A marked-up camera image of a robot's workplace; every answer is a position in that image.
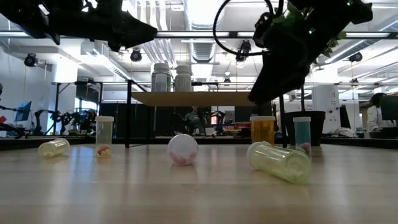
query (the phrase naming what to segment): wooden shelf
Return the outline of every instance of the wooden shelf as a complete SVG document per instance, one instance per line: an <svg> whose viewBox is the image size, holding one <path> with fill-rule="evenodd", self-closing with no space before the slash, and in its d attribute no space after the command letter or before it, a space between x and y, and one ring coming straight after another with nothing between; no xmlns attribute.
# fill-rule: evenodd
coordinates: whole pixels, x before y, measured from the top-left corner
<svg viewBox="0 0 398 224"><path fill-rule="evenodd" d="M254 106L248 92L133 92L147 106Z"/></svg>

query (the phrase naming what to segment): ceiling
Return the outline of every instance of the ceiling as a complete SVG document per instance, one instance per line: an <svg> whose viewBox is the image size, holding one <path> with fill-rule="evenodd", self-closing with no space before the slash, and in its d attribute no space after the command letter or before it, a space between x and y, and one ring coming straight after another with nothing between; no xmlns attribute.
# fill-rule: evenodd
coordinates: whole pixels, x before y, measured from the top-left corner
<svg viewBox="0 0 398 224"><path fill-rule="evenodd" d="M203 3L214 2L215 0L203 0ZM276 1L272 1L274 6L277 5ZM398 0L371 0L372 2L374 19L371 22L367 22L359 25L348 25L346 31L380 31L380 27L388 21L398 21ZM141 3L138 1L137 12L141 10ZM150 8L149 1L147 3L147 19L149 18ZM157 26L160 27L159 19L159 1L156 1L157 6ZM225 14L223 17L223 24L220 30L228 31L253 31L254 24L257 22L259 16L267 11L265 3L261 0L246 0L246 1L234 1L227 5ZM203 14L206 17L206 11L197 11L196 13ZM183 11L182 0L170 0L166 1L166 24L169 30L187 30L185 23L185 16ZM0 30L18 30L16 26L9 23L4 17L0 17ZM230 49L237 49L242 40L239 39L220 39L223 44ZM90 55L81 54L81 43L83 39L62 39L61 45L55 45L49 39L0 39L0 44L3 47L9 48L14 54L23 57L27 50L35 49L33 47L56 47L62 52L71 55L76 59L82 67L79 69L79 76L81 77L93 77L95 80L101 81L118 81L116 76L109 71L101 62L96 62ZM191 55L189 50L189 44L182 43L182 39L171 39L171 46L175 55L175 59L178 65L185 65L191 62ZM335 47L334 51L342 51L349 49L356 43L357 40L341 40L339 46ZM323 70L318 70L314 67L313 73L307 77L308 82L348 82L353 77L365 77L361 79L361 82L396 82L395 77L398 78L398 40L381 40L375 44L360 50L363 55L363 60L360 62L347 62L340 60L331 65L322 66ZM258 51L259 49L254 46L252 42L252 51ZM140 62L132 62L130 60L131 49L121 51L120 53L111 52L110 59L117 64L124 71L138 82L150 82L150 71L152 62L149 60L147 55L141 50L142 60ZM43 55L41 60L46 60L48 63L56 63L60 53L53 52L51 54ZM254 82L259 71L262 68L262 58L250 57L245 61L245 65L237 66L233 55L227 54L224 50L219 47L216 49L216 55L212 61L213 65L200 65L201 69L210 69L207 77L208 81L219 81L222 82L225 77L225 73L229 72L232 82ZM233 86L224 86L222 88L232 89L236 88ZM249 91L251 85L240 85L239 89ZM374 86L362 86L357 88L356 93L369 94L369 91L373 90Z"/></svg>

